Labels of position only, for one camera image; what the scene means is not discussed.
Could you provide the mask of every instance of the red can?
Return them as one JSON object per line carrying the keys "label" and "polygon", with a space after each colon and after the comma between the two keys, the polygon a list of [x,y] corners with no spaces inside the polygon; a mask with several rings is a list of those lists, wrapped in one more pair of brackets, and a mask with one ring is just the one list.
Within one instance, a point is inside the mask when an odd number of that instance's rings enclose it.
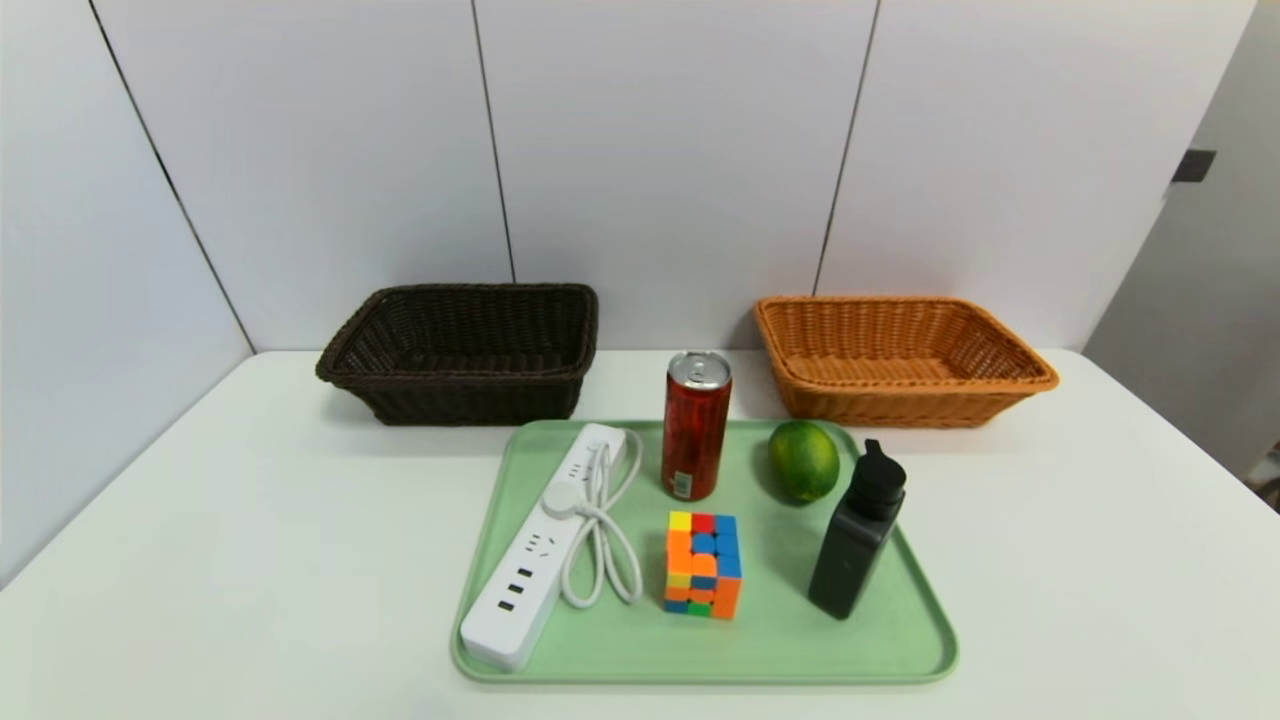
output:
{"label": "red can", "polygon": [[667,365],[662,484],[672,497],[701,500],[716,489],[732,388],[728,361],[714,352],[678,352]]}

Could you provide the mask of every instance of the orange wicker basket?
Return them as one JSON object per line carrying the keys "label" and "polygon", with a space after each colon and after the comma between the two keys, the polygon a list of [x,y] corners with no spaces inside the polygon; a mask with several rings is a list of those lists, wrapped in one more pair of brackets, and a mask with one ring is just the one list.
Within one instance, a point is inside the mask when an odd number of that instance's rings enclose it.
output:
{"label": "orange wicker basket", "polygon": [[1048,363],[964,300],[765,297],[755,320],[796,418],[973,428],[1057,386]]}

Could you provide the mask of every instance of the power outlet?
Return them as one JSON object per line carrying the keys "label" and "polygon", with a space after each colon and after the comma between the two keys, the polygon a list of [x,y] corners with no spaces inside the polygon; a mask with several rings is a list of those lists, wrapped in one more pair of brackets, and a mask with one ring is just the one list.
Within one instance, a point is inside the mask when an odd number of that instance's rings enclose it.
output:
{"label": "power outlet", "polygon": [[[561,483],[585,498],[585,480],[596,450],[605,448],[612,466],[622,457],[625,447],[625,432],[589,423],[547,483],[548,491]],[[539,497],[462,619],[462,643],[467,652],[509,673],[529,662],[559,597],[559,575],[568,546],[585,521],[577,514],[564,519],[550,516]]]}

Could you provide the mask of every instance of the bottle cap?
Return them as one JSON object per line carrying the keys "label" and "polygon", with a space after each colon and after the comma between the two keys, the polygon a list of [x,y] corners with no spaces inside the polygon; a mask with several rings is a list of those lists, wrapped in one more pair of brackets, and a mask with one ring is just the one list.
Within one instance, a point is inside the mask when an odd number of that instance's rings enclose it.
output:
{"label": "bottle cap", "polygon": [[906,470],[884,455],[879,441],[867,441],[867,454],[854,465],[854,479],[846,501],[854,510],[874,518],[887,518],[902,498]]}

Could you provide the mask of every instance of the green citrus fruit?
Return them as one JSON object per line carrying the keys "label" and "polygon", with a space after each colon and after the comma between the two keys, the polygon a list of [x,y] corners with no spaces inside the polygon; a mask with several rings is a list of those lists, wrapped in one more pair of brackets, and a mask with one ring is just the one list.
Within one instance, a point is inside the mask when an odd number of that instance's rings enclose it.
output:
{"label": "green citrus fruit", "polygon": [[836,443],[818,425],[791,420],[769,436],[769,461],[778,486],[790,497],[813,502],[836,487],[840,454]]}

